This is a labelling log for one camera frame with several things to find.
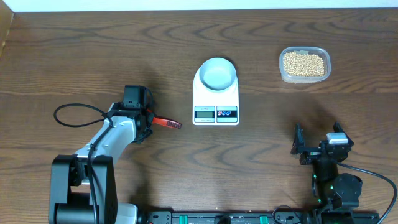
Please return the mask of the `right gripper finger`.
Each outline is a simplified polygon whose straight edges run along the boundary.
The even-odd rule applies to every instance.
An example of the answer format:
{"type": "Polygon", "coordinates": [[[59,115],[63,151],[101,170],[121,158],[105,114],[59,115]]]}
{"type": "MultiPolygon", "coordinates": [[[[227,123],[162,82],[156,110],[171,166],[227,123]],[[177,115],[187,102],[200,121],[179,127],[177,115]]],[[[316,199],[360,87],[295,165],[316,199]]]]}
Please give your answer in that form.
{"type": "MultiPolygon", "coordinates": [[[[345,133],[345,131],[343,130],[343,128],[341,127],[341,125],[337,121],[333,125],[333,130],[334,130],[334,133],[337,133],[337,132],[344,132],[345,133]]],[[[348,140],[349,140],[347,145],[354,146],[353,140],[347,134],[346,134],[346,136],[348,137],[348,140]]]]}
{"type": "Polygon", "coordinates": [[[303,130],[299,123],[295,125],[294,131],[294,141],[290,153],[296,155],[303,153],[305,141],[303,137],[303,130]]]}

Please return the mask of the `red measuring scoop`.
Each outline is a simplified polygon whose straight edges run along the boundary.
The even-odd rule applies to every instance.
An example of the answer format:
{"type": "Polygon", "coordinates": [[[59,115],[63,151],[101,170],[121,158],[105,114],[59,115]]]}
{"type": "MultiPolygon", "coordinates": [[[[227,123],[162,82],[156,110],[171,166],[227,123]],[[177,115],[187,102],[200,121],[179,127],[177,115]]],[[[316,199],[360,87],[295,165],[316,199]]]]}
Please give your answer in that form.
{"type": "Polygon", "coordinates": [[[150,109],[147,109],[146,112],[147,112],[147,115],[149,116],[149,121],[151,124],[158,124],[160,126],[164,126],[164,127],[168,127],[168,128],[172,128],[172,129],[181,129],[182,128],[182,124],[177,121],[158,116],[150,109]]]}

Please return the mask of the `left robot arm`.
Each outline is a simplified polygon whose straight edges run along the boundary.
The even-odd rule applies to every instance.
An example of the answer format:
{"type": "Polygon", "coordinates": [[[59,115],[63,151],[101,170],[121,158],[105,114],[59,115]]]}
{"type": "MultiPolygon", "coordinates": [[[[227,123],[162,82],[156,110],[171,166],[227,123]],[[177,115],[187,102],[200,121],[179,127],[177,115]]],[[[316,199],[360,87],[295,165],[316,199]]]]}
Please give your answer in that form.
{"type": "Polygon", "coordinates": [[[118,202],[114,166],[128,145],[152,134],[152,103],[148,88],[127,85],[122,101],[108,111],[92,107],[102,116],[101,129],[84,147],[52,162],[49,223],[138,223],[138,207],[118,202]]]}

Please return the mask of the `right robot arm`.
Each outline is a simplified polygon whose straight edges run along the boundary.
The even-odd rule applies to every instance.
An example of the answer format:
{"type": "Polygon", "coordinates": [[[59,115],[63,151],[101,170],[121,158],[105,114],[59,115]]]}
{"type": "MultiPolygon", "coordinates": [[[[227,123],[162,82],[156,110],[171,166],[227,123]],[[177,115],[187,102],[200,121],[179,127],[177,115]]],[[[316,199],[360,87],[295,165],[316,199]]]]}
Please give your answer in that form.
{"type": "Polygon", "coordinates": [[[353,223],[352,210],[359,207],[362,180],[352,174],[339,173],[338,163],[348,158],[354,142],[339,123],[318,146],[306,146],[303,129],[294,128],[291,154],[299,155],[301,165],[311,165],[312,192],[319,206],[303,214],[303,223],[353,223]]]}

